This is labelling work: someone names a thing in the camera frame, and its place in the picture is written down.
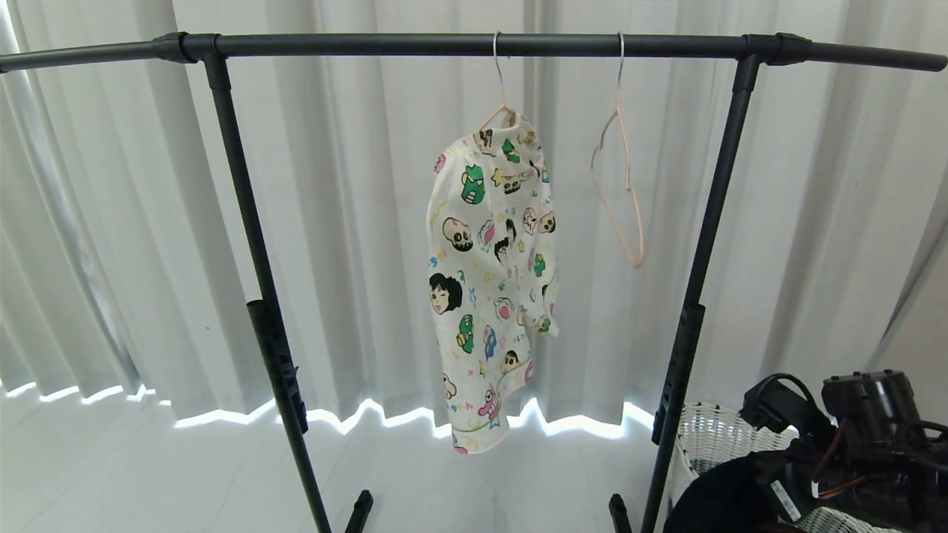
floor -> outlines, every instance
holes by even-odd
[[[0,398],[0,530],[316,531],[276,410],[231,418],[176,424],[147,394]],[[306,441],[336,531],[367,488],[370,533],[611,533],[610,496],[623,495],[637,528],[651,474],[647,420],[634,418],[570,430],[533,412],[492,451],[465,456],[428,418],[366,409],[341,425],[314,420]]]

light under curtain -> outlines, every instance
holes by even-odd
[[[7,0],[5,52],[171,31],[789,31],[944,53],[948,3]],[[228,63],[247,163],[309,409],[366,399],[447,422],[428,304],[434,160],[499,105],[486,58]],[[622,103],[647,260],[633,270],[587,178],[615,59],[501,58],[556,199],[560,335],[523,395],[547,420],[653,412],[735,62],[629,59]],[[178,418],[271,397],[259,297],[203,68],[159,61],[0,77],[0,379],[41,394],[139,386]],[[948,77],[762,68],[721,220],[689,397],[737,406],[762,375],[863,370],[944,226]],[[624,157],[597,172],[620,197]],[[634,227],[631,205],[613,204]]]

black vertical pole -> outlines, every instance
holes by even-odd
[[[751,92],[754,90],[760,63],[761,60],[757,55],[738,61],[738,72],[735,74],[732,88],[731,107],[727,112],[724,134],[720,141],[718,163],[715,165],[714,177],[711,180],[711,191],[708,194],[707,208],[704,210],[702,228],[698,234],[695,259],[691,265],[688,287],[684,293],[682,315],[678,322],[678,331],[665,377],[665,389],[659,401],[659,409],[652,429],[652,441],[658,444],[658,453],[655,457],[651,486],[648,489],[646,511],[642,519],[642,533],[652,533],[655,530],[659,507],[665,492],[665,479],[668,475],[672,453],[675,450],[678,424],[682,419],[684,397],[688,389],[691,365],[695,359],[698,336],[701,333],[704,318],[704,306],[699,302],[704,287],[704,277],[711,262],[711,248],[714,246],[714,239],[718,232],[720,215],[724,209],[724,197],[727,195],[727,186],[738,155],[740,132],[744,127],[744,119],[747,117],[747,106],[750,103]]]
[[[329,520],[326,518],[326,509],[322,504],[322,497],[319,495],[316,474],[310,464],[306,442],[302,436],[306,411],[296,387],[296,369],[289,357],[289,346],[283,329],[283,316],[277,300],[273,271],[270,269],[266,256],[264,231],[260,226],[260,215],[257,213],[256,202],[253,198],[250,173],[246,167],[244,147],[237,126],[237,115],[230,95],[227,60],[213,51],[201,59],[208,72],[210,91],[214,96],[217,120],[220,122],[224,149],[228,155],[230,175],[233,178],[234,190],[237,192],[237,203],[240,205],[241,216],[244,220],[246,238],[250,243],[250,256],[257,272],[257,283],[260,284],[261,299],[248,303],[247,308],[257,334],[257,341],[263,352],[264,365],[270,377],[270,386],[273,388],[277,408],[283,418],[286,439],[289,441],[297,471],[300,473],[306,501],[316,520],[316,529],[319,533],[332,533]]]

basket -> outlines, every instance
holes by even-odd
[[[686,403],[668,476],[671,503],[678,503],[691,482],[714,466],[751,451],[783,450],[796,436],[793,428],[782,433],[767,428],[755,431],[734,411],[717,405]],[[826,507],[816,508],[796,526],[810,533],[899,533]]]

clothing rack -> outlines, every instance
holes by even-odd
[[[658,518],[665,478],[674,451],[682,416],[685,392],[702,328],[704,306],[700,299],[711,250],[718,231],[724,197],[734,169],[738,142],[762,65],[783,66],[806,61],[862,64],[892,68],[941,71],[948,58],[943,55],[868,46],[814,43],[790,33],[743,35],[740,37],[693,35],[624,35],[626,57],[706,58],[738,61],[732,88],[731,106],[721,138],[707,207],[698,245],[684,294],[682,313],[671,351],[662,396],[652,428],[652,442],[658,445],[655,467],[648,491],[641,531],[652,533]],[[204,63],[208,84],[221,127],[228,164],[250,254],[260,285],[261,299],[247,304],[266,372],[273,387],[277,407],[289,441],[303,490],[319,533],[331,533],[326,510],[319,495],[316,475],[303,440],[307,430],[296,367],[290,356],[283,315],[277,299],[273,272],[267,260],[263,230],[257,213],[240,139],[237,116],[230,94],[227,59],[247,56],[494,56],[494,34],[446,33],[321,33],[274,35],[219,35],[212,33],[169,33],[152,41],[99,46],[80,46],[0,56],[0,74],[14,70],[159,59],[182,64]],[[496,54],[534,57],[618,57],[620,42],[610,35],[501,34]],[[368,490],[359,494],[346,533],[363,531],[373,498]],[[613,494],[609,510],[616,533],[631,533],[622,497]]]

